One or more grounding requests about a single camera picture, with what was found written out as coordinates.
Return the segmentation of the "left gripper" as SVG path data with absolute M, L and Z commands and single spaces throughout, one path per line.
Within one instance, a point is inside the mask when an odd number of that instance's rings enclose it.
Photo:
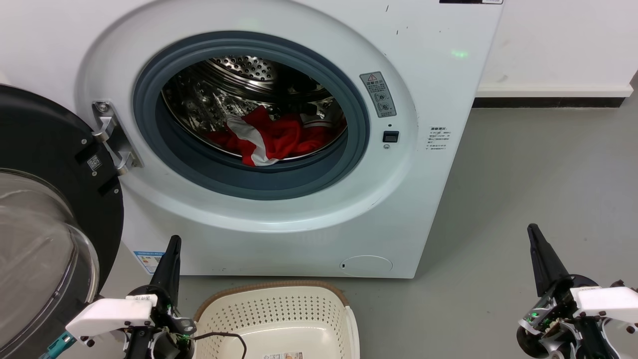
M 157 304 L 141 325 L 125 325 L 126 359 L 192 359 L 196 321 L 177 309 L 181 268 L 181 237 L 173 235 L 149 285 L 130 292 L 155 295 Z

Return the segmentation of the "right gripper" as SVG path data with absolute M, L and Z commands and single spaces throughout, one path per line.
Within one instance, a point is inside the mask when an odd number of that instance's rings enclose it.
M 605 333 L 610 320 L 577 309 L 572 293 L 597 289 L 597 284 L 582 275 L 569 275 L 536 223 L 528 225 L 528 238 L 539 300 L 519 321 L 519 347 L 536 359 L 617 359 L 619 353 Z

